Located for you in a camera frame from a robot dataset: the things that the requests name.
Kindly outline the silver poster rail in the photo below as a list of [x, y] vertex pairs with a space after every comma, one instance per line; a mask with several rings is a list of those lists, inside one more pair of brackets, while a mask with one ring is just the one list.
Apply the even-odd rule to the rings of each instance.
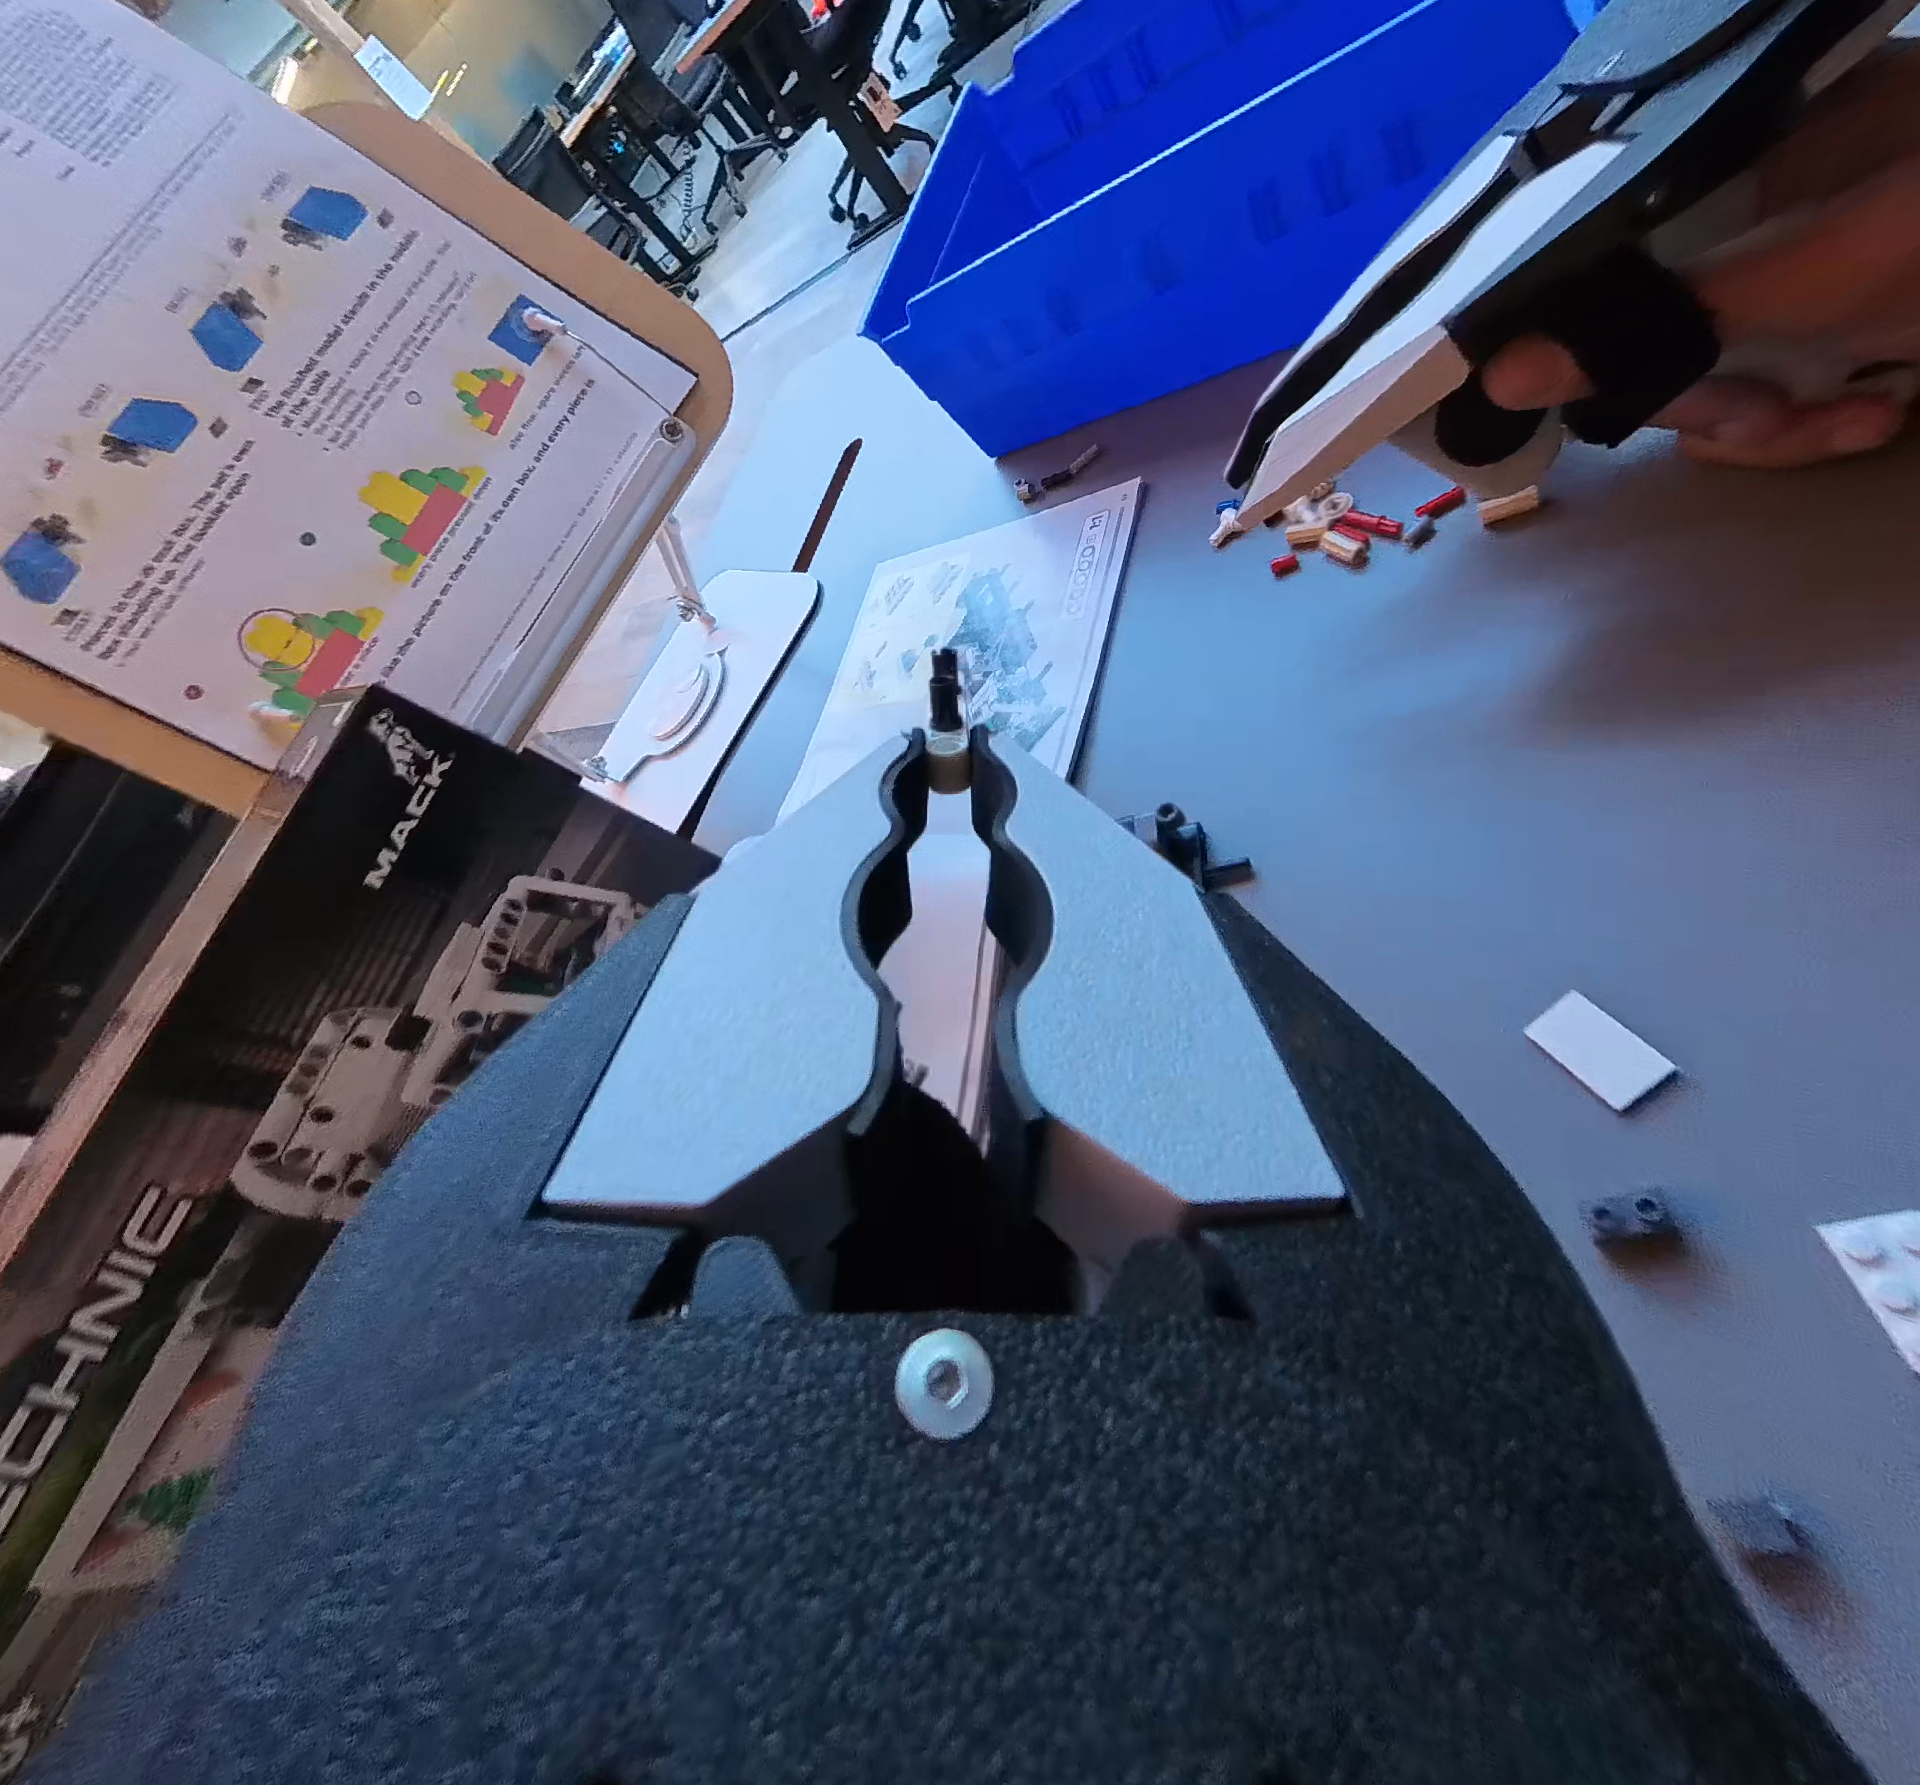
[[694, 428], [669, 413], [646, 438], [607, 513], [558, 574], [547, 598], [508, 620], [503, 640], [443, 716], [496, 743], [520, 741], [618, 598], [646, 548], [669, 524], [688, 465]]

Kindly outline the black office chair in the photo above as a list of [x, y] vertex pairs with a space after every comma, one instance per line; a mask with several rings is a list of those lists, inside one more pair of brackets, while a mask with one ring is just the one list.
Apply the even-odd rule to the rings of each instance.
[[879, 74], [876, 52], [892, 7], [895, 0], [841, 0], [806, 26], [790, 6], [779, 15], [800, 123], [826, 123], [842, 148], [829, 186], [829, 213], [846, 223], [851, 248], [905, 216], [909, 186], [895, 167], [901, 148], [935, 152], [938, 145], [936, 133], [905, 112], [929, 92], [901, 97]]

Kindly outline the dark grey lego connector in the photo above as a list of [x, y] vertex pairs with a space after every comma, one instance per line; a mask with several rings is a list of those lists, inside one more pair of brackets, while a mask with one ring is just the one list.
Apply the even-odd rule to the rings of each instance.
[[1256, 874], [1250, 859], [1219, 854], [1207, 825], [1174, 802], [1153, 811], [1150, 841], [1203, 894], [1236, 888]]

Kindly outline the white stand base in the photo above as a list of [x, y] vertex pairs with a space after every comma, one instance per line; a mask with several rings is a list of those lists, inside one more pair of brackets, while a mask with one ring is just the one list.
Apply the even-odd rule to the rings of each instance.
[[582, 779], [671, 832], [688, 832], [814, 620], [823, 587], [808, 572], [726, 569], [699, 583], [669, 553], [676, 624], [637, 683]]

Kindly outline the open lego instruction booklet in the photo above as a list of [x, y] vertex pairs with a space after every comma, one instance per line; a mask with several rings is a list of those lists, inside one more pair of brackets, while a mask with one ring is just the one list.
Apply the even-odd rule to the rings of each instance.
[[[952, 647], [972, 724], [1069, 775], [1084, 739], [1135, 544], [1143, 481], [1031, 512], [876, 565], [781, 818], [879, 743], [929, 719]], [[901, 1002], [911, 1084], [985, 1147], [1000, 948], [987, 928], [991, 852], [970, 799], [933, 795], [909, 854], [913, 921], [880, 976]]]

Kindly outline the black lego pin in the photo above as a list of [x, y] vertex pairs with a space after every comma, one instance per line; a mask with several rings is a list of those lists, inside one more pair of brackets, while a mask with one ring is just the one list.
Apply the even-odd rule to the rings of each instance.
[[956, 647], [930, 653], [925, 726], [925, 781], [935, 795], [960, 795], [972, 786], [972, 727]]

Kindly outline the lego set box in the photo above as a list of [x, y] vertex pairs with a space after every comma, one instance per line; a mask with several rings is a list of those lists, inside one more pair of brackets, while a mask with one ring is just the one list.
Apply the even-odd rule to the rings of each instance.
[[717, 864], [392, 692], [312, 707], [5, 1196], [5, 1780], [174, 1568], [408, 1140]]

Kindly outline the white studded lego plate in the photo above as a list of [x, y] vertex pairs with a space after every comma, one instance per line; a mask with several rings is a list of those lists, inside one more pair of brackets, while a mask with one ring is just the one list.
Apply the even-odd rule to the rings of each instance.
[[1817, 1235], [1919, 1374], [1919, 1209], [1822, 1223]]

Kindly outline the lego instruction poster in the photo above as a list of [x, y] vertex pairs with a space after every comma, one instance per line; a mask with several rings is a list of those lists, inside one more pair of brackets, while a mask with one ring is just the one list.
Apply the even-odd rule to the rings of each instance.
[[3, 0], [3, 635], [258, 765], [443, 716], [693, 389], [115, 0]]

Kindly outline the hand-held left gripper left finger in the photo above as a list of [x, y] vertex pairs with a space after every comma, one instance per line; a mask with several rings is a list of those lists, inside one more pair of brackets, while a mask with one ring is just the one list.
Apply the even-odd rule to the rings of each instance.
[[620, 1035], [540, 1206], [766, 1244], [829, 1309], [855, 1218], [848, 1142], [901, 1077], [880, 965], [913, 916], [929, 739], [876, 745], [715, 872]]

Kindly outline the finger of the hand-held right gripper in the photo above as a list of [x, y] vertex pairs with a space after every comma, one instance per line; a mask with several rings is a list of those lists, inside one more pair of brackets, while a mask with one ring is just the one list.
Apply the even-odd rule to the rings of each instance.
[[1628, 139], [1537, 163], [1501, 132], [1366, 255], [1246, 415], [1224, 480], [1263, 517], [1378, 446], [1493, 497], [1573, 436], [1646, 419]]

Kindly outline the wooden sign board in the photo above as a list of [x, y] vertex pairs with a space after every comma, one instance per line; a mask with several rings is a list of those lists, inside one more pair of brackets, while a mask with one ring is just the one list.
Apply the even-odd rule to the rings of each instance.
[[[520, 266], [607, 318], [614, 330], [660, 347], [693, 369], [694, 383], [676, 413], [696, 431], [699, 452], [687, 468], [676, 509], [733, 410], [733, 363], [708, 319], [637, 267], [616, 263], [589, 235], [566, 228], [558, 213], [542, 210], [480, 157], [460, 152], [453, 139], [430, 128], [407, 121], [394, 108], [336, 99], [315, 105], [305, 119], [358, 149], [469, 229], [491, 237]], [[666, 555], [673, 550], [684, 553], [674, 512], [646, 550], [656, 546]], [[598, 625], [613, 613], [618, 598]], [[528, 750], [547, 706], [520, 741], [504, 745]], [[12, 647], [3, 652], [3, 714], [5, 729], [33, 729], [52, 741], [76, 745], [226, 815], [250, 811], [278, 773], [277, 763], [258, 765], [238, 757]]]

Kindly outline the pile of red tan lego pins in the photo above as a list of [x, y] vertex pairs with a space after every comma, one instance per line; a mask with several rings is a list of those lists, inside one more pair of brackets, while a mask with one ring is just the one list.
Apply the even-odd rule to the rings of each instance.
[[1284, 501], [1239, 497], [1214, 509], [1209, 546], [1230, 550], [1246, 539], [1260, 544], [1260, 563], [1273, 578], [1307, 572], [1317, 560], [1343, 572], [1365, 572], [1380, 546], [1389, 550], [1424, 550], [1443, 522], [1470, 513], [1477, 524], [1494, 527], [1543, 509], [1547, 495], [1537, 481], [1518, 489], [1478, 493], [1453, 483], [1408, 512], [1395, 515], [1365, 508], [1335, 480], [1322, 480], [1308, 492]]

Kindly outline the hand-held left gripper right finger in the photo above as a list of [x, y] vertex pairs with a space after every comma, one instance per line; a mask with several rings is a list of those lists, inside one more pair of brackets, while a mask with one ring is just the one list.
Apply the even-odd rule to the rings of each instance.
[[1207, 894], [1034, 754], [972, 731], [1003, 956], [987, 1162], [1097, 1309], [1141, 1244], [1328, 1218], [1348, 1187]]

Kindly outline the dark thin stick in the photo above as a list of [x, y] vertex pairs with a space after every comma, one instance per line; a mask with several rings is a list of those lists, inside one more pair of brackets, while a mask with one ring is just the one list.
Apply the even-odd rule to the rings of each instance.
[[821, 493], [821, 500], [819, 500], [819, 504], [817, 504], [817, 508], [814, 508], [814, 512], [812, 512], [812, 517], [810, 517], [810, 522], [808, 522], [808, 526], [806, 526], [806, 531], [805, 531], [805, 537], [802, 537], [802, 542], [800, 542], [800, 548], [799, 548], [799, 552], [796, 552], [796, 555], [794, 555], [794, 560], [793, 560], [793, 569], [794, 569], [794, 572], [810, 572], [810, 569], [812, 569], [814, 560], [817, 560], [817, 555], [819, 555], [819, 552], [821, 552], [821, 546], [823, 546], [823, 542], [825, 542], [826, 530], [829, 530], [829, 526], [830, 526], [830, 522], [833, 522], [833, 517], [834, 517], [834, 512], [837, 512], [841, 500], [845, 497], [845, 492], [846, 492], [846, 488], [848, 488], [848, 481], [851, 481], [851, 477], [852, 477], [852, 471], [855, 471], [855, 465], [857, 465], [857, 461], [858, 461], [860, 452], [862, 452], [862, 436], [852, 436], [852, 439], [846, 442], [845, 447], [841, 449], [841, 454], [837, 455], [837, 459], [834, 459], [834, 463], [833, 463], [833, 468], [830, 468], [829, 480], [826, 480], [826, 483], [825, 483], [825, 489], [823, 489], [823, 493]]

